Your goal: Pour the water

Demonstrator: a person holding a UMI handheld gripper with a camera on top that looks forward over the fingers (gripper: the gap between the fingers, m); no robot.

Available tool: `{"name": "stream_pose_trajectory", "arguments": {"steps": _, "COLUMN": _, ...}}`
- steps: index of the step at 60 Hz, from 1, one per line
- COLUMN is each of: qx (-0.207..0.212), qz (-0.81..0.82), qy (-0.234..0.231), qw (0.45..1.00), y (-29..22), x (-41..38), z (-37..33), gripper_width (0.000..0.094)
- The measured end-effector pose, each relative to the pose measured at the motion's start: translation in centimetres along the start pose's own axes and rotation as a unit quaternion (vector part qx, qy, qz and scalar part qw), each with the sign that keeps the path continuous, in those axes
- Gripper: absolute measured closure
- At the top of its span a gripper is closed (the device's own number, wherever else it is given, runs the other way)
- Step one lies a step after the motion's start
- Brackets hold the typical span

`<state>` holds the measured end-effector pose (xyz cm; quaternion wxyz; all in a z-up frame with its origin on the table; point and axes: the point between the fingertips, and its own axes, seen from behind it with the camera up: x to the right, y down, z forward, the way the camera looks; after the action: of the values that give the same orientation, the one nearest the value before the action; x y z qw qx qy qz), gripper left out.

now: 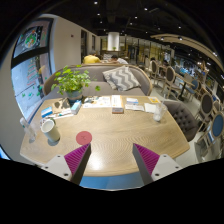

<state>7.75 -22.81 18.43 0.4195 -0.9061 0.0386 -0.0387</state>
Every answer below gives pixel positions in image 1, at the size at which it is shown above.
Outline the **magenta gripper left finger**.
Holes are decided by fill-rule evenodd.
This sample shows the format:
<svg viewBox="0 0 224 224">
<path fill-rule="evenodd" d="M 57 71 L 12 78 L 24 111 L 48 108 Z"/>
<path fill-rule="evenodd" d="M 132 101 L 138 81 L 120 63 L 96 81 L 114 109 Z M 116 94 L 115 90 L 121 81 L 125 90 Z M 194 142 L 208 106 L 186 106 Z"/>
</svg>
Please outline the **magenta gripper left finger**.
<svg viewBox="0 0 224 224">
<path fill-rule="evenodd" d="M 90 155 L 91 144 L 86 144 L 64 156 L 65 161 L 72 173 L 72 183 L 76 185 L 80 184 Z"/>
</svg>

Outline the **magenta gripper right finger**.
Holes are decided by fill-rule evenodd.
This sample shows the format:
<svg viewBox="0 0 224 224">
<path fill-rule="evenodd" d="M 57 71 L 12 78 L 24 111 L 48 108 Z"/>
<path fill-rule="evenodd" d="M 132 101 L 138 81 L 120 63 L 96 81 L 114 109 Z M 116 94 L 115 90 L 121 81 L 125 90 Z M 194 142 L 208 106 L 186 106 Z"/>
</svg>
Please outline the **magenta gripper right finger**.
<svg viewBox="0 0 224 224">
<path fill-rule="evenodd" d="M 143 183 L 145 185 L 152 183 L 153 179 L 151 175 L 160 156 L 155 152 L 136 143 L 133 144 L 132 153 L 138 165 Z"/>
</svg>

